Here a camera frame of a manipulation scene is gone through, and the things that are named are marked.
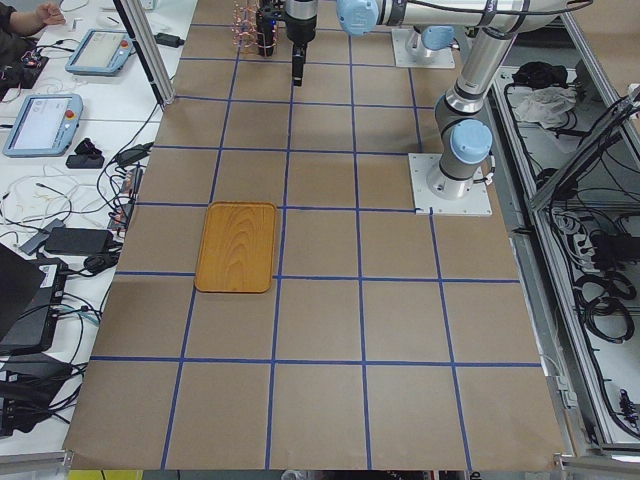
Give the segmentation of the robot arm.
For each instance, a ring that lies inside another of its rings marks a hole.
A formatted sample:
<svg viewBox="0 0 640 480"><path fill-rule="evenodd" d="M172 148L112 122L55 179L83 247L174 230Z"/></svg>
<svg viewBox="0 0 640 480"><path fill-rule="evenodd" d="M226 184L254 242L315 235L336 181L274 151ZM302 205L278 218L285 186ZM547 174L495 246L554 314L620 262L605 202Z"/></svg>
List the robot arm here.
<svg viewBox="0 0 640 480"><path fill-rule="evenodd" d="M464 197L479 165L491 150L489 128L475 118L483 108L498 67L520 32L549 24L568 6L566 1L339 1L343 30L362 36L376 26L409 24L475 26L479 29L455 84L436 104L435 118L444 151L427 175L436 196Z"/></svg>

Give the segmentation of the person hand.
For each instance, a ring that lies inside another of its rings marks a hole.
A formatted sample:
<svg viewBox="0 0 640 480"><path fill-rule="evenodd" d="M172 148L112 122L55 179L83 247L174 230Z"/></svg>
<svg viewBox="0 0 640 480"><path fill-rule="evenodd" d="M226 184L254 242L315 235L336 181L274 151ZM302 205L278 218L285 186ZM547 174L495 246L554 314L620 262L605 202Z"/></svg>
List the person hand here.
<svg viewBox="0 0 640 480"><path fill-rule="evenodd" d="M66 18L58 4L45 2L38 5L32 12L25 13L21 22L23 33L31 35L47 26L64 25Z"/></svg>

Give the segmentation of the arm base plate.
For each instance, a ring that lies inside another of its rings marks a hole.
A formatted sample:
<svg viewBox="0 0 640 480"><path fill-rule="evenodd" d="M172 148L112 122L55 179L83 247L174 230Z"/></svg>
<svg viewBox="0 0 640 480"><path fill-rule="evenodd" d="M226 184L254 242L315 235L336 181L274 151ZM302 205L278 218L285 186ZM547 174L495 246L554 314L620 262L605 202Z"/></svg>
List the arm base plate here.
<svg viewBox="0 0 640 480"><path fill-rule="evenodd" d="M452 180L440 169L440 154L410 153L409 173L417 215L489 217L492 207L480 166L467 180Z"/></svg>
<svg viewBox="0 0 640 480"><path fill-rule="evenodd" d="M395 65L402 68L453 69L454 40L455 31L452 26L393 29Z"/></svg>

